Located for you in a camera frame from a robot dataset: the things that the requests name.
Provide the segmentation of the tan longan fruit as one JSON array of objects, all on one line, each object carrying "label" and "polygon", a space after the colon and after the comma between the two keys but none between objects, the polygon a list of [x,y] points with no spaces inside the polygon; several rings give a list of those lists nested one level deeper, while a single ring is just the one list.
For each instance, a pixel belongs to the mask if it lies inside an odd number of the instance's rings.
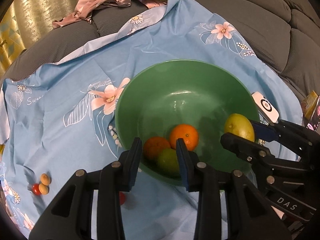
[{"label": "tan longan fruit", "polygon": [[47,195],[49,193],[49,188],[47,185],[44,185],[43,183],[40,183],[39,184],[39,192],[42,194],[42,195]]},{"label": "tan longan fruit", "polygon": [[46,173],[43,173],[41,174],[40,176],[40,182],[45,185],[45,186],[48,186],[51,184],[51,179],[50,177],[46,174]]}]

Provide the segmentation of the yellow lemon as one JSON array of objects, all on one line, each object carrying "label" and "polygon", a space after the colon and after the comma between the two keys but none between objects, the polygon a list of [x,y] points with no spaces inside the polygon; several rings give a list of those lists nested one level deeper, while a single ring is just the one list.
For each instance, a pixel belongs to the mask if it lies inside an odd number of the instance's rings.
[{"label": "yellow lemon", "polygon": [[232,133],[251,142],[255,141],[254,129],[251,122],[238,113],[231,114],[224,125],[224,133]]}]

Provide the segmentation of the small red tomato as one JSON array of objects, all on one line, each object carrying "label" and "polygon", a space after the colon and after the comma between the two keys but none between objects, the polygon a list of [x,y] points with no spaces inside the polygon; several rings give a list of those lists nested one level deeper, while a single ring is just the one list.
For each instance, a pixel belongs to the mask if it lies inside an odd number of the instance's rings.
[{"label": "small red tomato", "polygon": [[32,190],[33,194],[35,194],[37,196],[41,195],[38,183],[33,184],[32,187],[31,187],[31,190]]}]

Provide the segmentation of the red cherry tomato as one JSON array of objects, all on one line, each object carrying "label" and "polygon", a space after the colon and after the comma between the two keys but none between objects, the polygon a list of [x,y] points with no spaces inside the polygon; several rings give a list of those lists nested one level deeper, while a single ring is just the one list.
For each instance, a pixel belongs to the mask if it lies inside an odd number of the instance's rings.
[{"label": "red cherry tomato", "polygon": [[120,192],[119,193],[119,203],[120,203],[120,205],[123,205],[125,203],[125,201],[126,201],[125,193]]}]

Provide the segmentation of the bright orange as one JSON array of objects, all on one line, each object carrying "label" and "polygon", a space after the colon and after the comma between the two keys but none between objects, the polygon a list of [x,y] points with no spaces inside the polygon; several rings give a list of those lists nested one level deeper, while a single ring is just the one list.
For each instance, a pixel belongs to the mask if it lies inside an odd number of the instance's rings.
[{"label": "bright orange", "polygon": [[171,130],[169,135],[169,142],[173,149],[176,149],[178,139],[183,139],[187,149],[193,151],[199,144],[199,133],[194,126],[179,124]]}]

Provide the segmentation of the green lime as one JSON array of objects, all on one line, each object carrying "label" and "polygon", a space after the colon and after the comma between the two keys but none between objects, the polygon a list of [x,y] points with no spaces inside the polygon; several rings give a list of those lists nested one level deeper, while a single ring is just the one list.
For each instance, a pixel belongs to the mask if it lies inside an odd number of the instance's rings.
[{"label": "green lime", "polygon": [[159,154],[157,158],[157,166],[163,173],[169,176],[177,177],[180,175],[177,154],[172,148],[166,148]]}]

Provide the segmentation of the dark orange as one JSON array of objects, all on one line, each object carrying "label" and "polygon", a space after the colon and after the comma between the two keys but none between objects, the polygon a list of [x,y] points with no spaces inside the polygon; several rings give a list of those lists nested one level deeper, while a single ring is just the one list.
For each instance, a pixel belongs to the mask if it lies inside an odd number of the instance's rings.
[{"label": "dark orange", "polygon": [[150,137],[144,143],[143,154],[146,158],[155,160],[158,158],[160,153],[167,148],[171,148],[171,145],[164,137]]}]

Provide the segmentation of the yellow snack packet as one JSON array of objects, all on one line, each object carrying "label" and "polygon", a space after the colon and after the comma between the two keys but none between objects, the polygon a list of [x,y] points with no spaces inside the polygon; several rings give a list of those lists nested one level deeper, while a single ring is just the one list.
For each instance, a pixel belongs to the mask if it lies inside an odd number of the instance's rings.
[{"label": "yellow snack packet", "polygon": [[303,111],[303,120],[306,128],[317,131],[319,127],[319,95],[312,90],[308,96],[301,102]]}]

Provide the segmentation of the green plastic bowl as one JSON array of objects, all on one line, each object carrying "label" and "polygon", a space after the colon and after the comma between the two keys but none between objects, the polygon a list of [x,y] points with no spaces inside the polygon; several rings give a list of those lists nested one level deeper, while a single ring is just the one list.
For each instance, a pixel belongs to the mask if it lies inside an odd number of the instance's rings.
[{"label": "green plastic bowl", "polygon": [[189,124],[199,133],[196,153],[213,168],[245,174],[249,163],[220,144],[227,118],[238,113],[258,120],[258,110],[247,88],[226,70],[201,61],[172,60],[137,74],[121,93],[115,124],[123,148],[138,137],[167,138],[179,124]]}]

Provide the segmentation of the light blue floral sheet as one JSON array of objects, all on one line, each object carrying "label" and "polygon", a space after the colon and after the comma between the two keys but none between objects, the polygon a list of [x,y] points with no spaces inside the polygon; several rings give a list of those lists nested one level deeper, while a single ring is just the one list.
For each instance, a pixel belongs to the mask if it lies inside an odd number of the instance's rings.
[{"label": "light blue floral sheet", "polygon": [[[280,117],[302,123],[298,99],[260,60],[230,22],[195,0],[169,0],[1,87],[1,186],[11,222],[28,237],[61,187],[78,169],[116,161],[123,151],[115,117],[126,85],[141,71],[173,59],[211,63],[261,92]],[[33,194],[46,173],[47,195]]]}]

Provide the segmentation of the grey sofa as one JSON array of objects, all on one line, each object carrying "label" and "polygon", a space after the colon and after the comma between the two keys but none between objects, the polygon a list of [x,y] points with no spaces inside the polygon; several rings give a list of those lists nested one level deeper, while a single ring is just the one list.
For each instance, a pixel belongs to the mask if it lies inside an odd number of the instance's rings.
[{"label": "grey sofa", "polygon": [[319,92],[319,0],[195,0],[230,22],[299,100]]}]

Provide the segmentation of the gold curtain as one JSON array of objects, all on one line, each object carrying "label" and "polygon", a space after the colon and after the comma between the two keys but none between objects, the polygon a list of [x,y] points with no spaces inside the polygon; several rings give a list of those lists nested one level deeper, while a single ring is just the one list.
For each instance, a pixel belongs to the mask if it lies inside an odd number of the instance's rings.
[{"label": "gold curtain", "polygon": [[57,62],[88,41],[112,33],[136,12],[110,7],[93,12],[92,22],[80,21],[54,29],[52,22],[73,12],[78,0],[14,0],[1,20],[1,79],[20,80],[44,63]]}]

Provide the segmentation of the pink cloth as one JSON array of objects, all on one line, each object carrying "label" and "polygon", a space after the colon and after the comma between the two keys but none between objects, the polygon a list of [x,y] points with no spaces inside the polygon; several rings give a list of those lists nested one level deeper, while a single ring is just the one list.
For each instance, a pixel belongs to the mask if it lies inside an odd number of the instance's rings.
[{"label": "pink cloth", "polygon": [[91,23],[92,12],[108,7],[129,7],[131,0],[79,0],[74,11],[59,21],[53,21],[54,29],[62,28],[79,21]]}]

